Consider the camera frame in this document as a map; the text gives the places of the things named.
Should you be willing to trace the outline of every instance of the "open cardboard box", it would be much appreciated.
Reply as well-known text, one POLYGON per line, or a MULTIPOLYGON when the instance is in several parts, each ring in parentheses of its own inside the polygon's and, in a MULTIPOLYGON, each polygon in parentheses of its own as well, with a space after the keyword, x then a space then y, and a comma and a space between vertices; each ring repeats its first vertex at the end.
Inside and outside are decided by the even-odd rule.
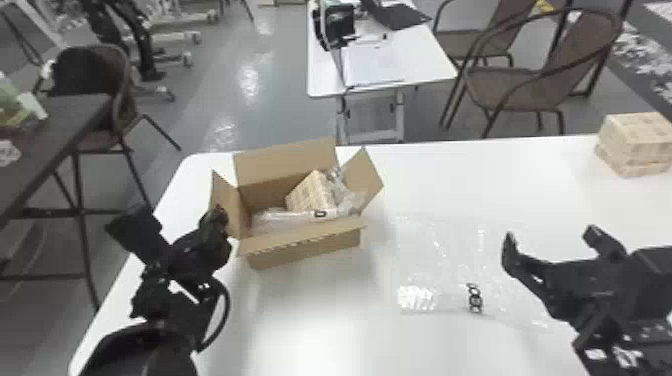
POLYGON ((333 138, 297 142, 251 150, 234 155, 238 187, 213 171, 210 206, 221 205, 229 215, 227 231, 240 241, 238 256, 254 269, 298 261, 322 253, 359 245, 366 227, 360 213, 383 188, 369 153, 361 148, 342 166, 344 183, 362 192, 364 202, 357 214, 319 223, 309 223, 278 233, 251 236, 252 214, 271 207, 284 207, 285 196, 311 171, 326 171, 338 164, 333 138))

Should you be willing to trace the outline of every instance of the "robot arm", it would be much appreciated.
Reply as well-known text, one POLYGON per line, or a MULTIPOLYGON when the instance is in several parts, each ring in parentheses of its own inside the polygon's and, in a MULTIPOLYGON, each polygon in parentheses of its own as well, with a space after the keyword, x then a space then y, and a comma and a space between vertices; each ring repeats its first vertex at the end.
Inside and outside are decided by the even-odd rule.
POLYGON ((207 348, 220 334, 231 298, 212 274, 229 259, 231 245, 224 230, 226 212, 216 207, 199 227, 172 245, 159 234, 161 224, 148 207, 131 209, 106 226, 107 232, 145 263, 142 283, 131 299, 131 318, 145 322, 107 335, 96 346, 81 375, 196 376, 193 351, 207 348), (171 292, 171 281, 183 292, 171 292), (206 338, 219 298, 224 311, 206 338))
POLYGON ((502 246, 502 267, 578 332, 572 346, 592 376, 672 375, 672 247, 628 255, 589 226, 584 241, 598 256, 550 263, 502 246))

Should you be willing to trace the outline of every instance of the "box flap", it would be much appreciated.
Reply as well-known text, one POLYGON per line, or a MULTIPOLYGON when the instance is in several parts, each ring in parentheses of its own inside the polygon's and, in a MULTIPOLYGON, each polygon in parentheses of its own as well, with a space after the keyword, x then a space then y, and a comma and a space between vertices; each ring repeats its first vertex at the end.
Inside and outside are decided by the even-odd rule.
POLYGON ((229 216, 229 224, 226 226, 229 235, 237 239, 244 238, 249 215, 240 200, 240 194, 223 177, 212 171, 210 207, 217 204, 221 205, 229 216))
POLYGON ((246 256, 256 254, 272 248, 321 239, 329 235, 341 234, 364 227, 366 227, 366 222, 359 216, 350 216, 320 223, 310 223, 294 229, 293 231, 283 231, 244 239, 240 242, 240 246, 238 247, 238 255, 246 256))
POLYGON ((236 154, 238 186, 327 170, 338 165, 335 147, 333 138, 320 138, 236 154))
POLYGON ((376 167, 369 157, 365 148, 359 149, 350 160, 343 165, 343 179, 345 185, 355 193, 365 195, 364 202, 359 207, 359 212, 364 210, 369 202, 383 189, 383 181, 376 171, 376 167))

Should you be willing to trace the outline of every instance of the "caster wheel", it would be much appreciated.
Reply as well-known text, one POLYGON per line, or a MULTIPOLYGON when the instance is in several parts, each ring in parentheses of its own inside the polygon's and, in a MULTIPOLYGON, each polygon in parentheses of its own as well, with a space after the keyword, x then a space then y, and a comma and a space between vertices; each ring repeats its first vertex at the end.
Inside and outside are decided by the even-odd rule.
POLYGON ((191 56, 191 53, 185 52, 182 55, 182 64, 187 68, 191 68, 194 66, 194 58, 191 56))
POLYGON ((156 92, 156 93, 160 93, 161 95, 163 95, 163 97, 164 97, 164 98, 166 99, 166 101, 168 101, 168 102, 175 102, 175 100, 177 99, 177 98, 175 97, 175 94, 173 94, 173 92, 170 91, 170 90, 169 90, 167 87, 165 87, 165 86, 159 86, 159 87, 157 87, 157 88, 155 89, 155 92, 156 92))
POLYGON ((214 25, 219 22, 219 14, 217 14, 217 12, 208 12, 208 18, 206 20, 210 25, 214 25))

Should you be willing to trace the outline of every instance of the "black bag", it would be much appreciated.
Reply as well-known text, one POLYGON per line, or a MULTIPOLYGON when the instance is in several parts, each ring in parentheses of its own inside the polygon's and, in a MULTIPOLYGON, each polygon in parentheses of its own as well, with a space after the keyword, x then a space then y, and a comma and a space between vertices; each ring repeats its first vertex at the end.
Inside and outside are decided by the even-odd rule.
MULTIPOLYGON (((58 55, 56 63, 52 65, 54 86, 47 95, 57 97, 108 94, 114 97, 121 82, 115 77, 113 70, 107 67, 108 62, 87 48, 67 48, 58 55)), ((112 130, 112 110, 101 121, 98 129, 112 130)))

